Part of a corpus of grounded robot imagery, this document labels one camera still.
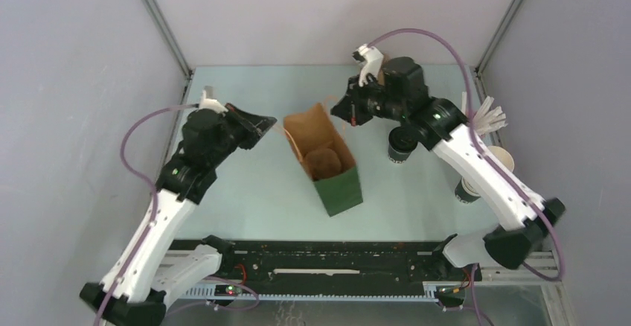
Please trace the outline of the black paper coffee cup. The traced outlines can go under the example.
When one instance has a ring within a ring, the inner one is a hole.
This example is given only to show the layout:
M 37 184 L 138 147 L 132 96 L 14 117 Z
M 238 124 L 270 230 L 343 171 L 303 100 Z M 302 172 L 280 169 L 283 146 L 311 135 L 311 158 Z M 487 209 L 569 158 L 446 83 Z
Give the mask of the black paper coffee cup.
M 409 158 L 409 156 L 416 150 L 416 148 L 416 144 L 410 147 L 401 147 L 389 144 L 388 158 L 391 162 L 395 164 L 402 164 Z

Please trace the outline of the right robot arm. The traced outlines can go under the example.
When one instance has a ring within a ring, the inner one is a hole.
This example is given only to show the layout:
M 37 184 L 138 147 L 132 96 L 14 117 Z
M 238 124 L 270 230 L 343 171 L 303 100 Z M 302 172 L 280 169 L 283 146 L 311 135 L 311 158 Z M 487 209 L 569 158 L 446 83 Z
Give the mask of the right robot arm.
M 489 255 L 506 269 L 525 265 L 528 256 L 550 236 L 566 212 L 558 198 L 544 199 L 527 188 L 471 135 L 464 113 L 450 100 L 430 96 L 423 68 L 410 57 L 397 57 L 382 67 L 384 82 L 374 74 L 368 82 L 352 76 L 342 99 L 330 110 L 352 126 L 372 118 L 399 123 L 412 145 L 428 151 L 452 166 L 491 207 L 499 224 L 492 231 L 454 235 L 443 243 L 442 254 L 433 259 L 434 273 L 451 280 L 463 266 Z

